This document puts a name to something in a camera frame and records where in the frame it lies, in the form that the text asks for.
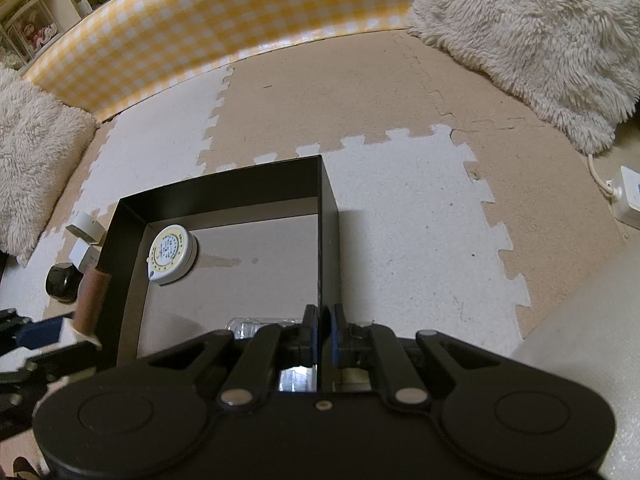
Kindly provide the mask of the black cardboard box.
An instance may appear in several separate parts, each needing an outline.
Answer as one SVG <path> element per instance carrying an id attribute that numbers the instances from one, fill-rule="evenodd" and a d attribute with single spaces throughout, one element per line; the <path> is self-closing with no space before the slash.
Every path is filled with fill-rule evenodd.
<path id="1" fill-rule="evenodd" d="M 165 226 L 198 241 L 186 275 L 148 279 Z M 338 209 L 321 156 L 206 174 L 119 200 L 100 255 L 110 274 L 96 334 L 102 370 L 224 328 L 341 302 Z"/>

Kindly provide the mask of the yellow gingham bed cover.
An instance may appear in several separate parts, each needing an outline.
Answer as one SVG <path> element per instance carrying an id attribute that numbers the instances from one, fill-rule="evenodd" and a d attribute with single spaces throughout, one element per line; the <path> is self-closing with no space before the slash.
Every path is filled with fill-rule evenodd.
<path id="1" fill-rule="evenodd" d="M 24 73 L 105 120 L 185 80 L 253 55 L 401 29 L 413 0 L 112 0 Z"/>

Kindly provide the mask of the clear doll display case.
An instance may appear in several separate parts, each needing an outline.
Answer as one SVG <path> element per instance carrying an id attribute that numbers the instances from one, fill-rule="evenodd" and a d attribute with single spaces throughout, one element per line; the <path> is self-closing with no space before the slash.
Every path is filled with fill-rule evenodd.
<path id="1" fill-rule="evenodd" d="M 4 30 L 27 61 L 61 36 L 60 26 L 43 0 L 26 2 L 11 15 Z"/>

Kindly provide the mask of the right white fluffy pillow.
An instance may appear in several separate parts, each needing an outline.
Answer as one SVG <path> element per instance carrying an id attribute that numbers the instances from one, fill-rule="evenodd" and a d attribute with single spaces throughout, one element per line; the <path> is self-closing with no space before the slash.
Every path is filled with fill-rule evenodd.
<path id="1" fill-rule="evenodd" d="M 639 0 L 413 0 L 407 29 L 585 155 L 608 150 L 639 101 Z"/>

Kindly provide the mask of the black oval earbuds case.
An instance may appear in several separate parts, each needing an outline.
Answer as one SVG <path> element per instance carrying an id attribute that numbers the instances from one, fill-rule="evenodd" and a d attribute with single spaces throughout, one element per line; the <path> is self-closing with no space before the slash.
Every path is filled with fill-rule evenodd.
<path id="1" fill-rule="evenodd" d="M 46 278 L 46 293 L 62 304 L 72 304 L 78 295 L 82 273 L 71 262 L 50 267 Z"/>

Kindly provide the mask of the white cube brown-cap bottle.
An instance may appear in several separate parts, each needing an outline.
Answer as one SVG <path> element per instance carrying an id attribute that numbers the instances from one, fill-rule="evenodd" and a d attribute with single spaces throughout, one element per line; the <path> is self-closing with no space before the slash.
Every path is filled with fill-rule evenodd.
<path id="1" fill-rule="evenodd" d="M 96 326 L 102 311 L 111 274 L 97 268 L 89 269 L 79 287 L 77 308 L 72 318 L 64 318 L 58 345 L 61 348 L 72 344 L 90 342 L 101 348 L 102 344 L 96 336 Z"/>

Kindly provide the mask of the white power strip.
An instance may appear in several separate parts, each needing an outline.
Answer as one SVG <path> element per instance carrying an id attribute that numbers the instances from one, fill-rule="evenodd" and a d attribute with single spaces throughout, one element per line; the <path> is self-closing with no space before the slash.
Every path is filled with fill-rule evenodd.
<path id="1" fill-rule="evenodd" d="M 590 176 L 612 207 L 614 218 L 638 230 L 640 228 L 639 173 L 620 166 L 613 179 L 603 180 L 594 166 L 593 156 L 587 156 Z"/>

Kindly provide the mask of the white round yellow-dial tape measure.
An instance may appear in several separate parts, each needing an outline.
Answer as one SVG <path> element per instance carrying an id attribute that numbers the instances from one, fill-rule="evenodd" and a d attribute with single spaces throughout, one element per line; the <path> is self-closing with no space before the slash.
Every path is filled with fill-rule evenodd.
<path id="1" fill-rule="evenodd" d="M 163 286 L 179 281 L 194 266 L 198 240 L 181 224 L 163 228 L 152 241 L 146 267 L 151 283 Z"/>

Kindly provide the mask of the left white fluffy pillow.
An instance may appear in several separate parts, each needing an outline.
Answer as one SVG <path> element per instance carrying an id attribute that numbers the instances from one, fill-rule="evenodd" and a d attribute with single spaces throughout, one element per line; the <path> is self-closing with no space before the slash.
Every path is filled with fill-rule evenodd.
<path id="1" fill-rule="evenodd" d="M 98 122 L 1 69 L 1 251 L 26 266 Z"/>

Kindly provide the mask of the white usb wall charger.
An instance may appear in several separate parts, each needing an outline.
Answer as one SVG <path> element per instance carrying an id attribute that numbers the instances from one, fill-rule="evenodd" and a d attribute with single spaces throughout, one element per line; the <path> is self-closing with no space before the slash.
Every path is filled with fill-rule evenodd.
<path id="1" fill-rule="evenodd" d="M 100 258 L 101 249 L 78 238 L 70 251 L 70 262 L 80 273 L 95 268 Z"/>

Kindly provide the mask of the clear plastic case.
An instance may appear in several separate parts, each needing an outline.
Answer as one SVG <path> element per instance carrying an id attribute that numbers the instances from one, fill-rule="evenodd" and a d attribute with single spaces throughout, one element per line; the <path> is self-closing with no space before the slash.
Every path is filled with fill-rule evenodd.
<path id="1" fill-rule="evenodd" d="M 228 322 L 226 329 L 233 333 L 235 339 L 250 339 L 265 326 L 280 325 L 288 327 L 301 322 L 300 318 L 232 318 Z"/>

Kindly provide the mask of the white fluffy pillow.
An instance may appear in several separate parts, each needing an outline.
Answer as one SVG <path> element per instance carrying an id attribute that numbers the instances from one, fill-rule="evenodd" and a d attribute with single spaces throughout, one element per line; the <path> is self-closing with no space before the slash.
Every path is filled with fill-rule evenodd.
<path id="1" fill-rule="evenodd" d="M 1 69 L 1 251 L 26 266 L 98 122 Z"/>
<path id="2" fill-rule="evenodd" d="M 585 155 L 608 150 L 639 101 L 639 0 L 413 0 L 407 29 Z"/>

